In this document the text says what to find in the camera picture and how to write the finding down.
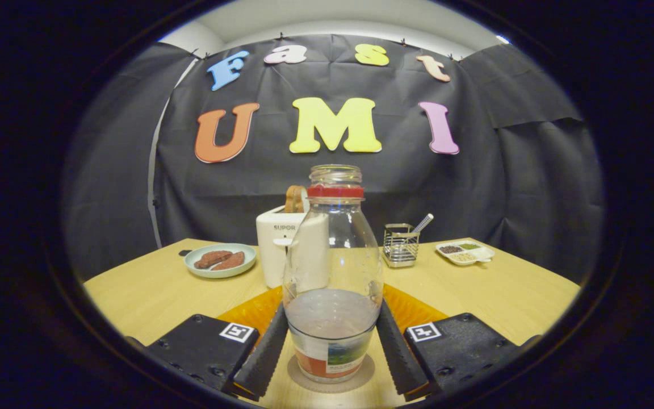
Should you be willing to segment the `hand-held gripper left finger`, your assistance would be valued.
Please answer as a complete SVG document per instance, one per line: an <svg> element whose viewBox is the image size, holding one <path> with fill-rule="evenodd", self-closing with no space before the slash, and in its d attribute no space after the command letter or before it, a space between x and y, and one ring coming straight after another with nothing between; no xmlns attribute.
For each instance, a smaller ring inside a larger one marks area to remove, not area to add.
<svg viewBox="0 0 654 409"><path fill-rule="evenodd" d="M276 287L210 318L193 314L151 344L127 341L162 367L231 396L258 401L275 371L288 324Z"/></svg>

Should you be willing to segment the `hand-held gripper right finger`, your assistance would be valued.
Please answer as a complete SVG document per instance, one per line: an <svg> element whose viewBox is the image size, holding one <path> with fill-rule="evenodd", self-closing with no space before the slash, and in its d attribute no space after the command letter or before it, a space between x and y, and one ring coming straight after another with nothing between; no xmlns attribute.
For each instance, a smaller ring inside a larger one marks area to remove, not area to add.
<svg viewBox="0 0 654 409"><path fill-rule="evenodd" d="M516 345L474 314L447 316L392 286L383 288L377 331L397 393L407 401L482 383L540 339Z"/></svg>

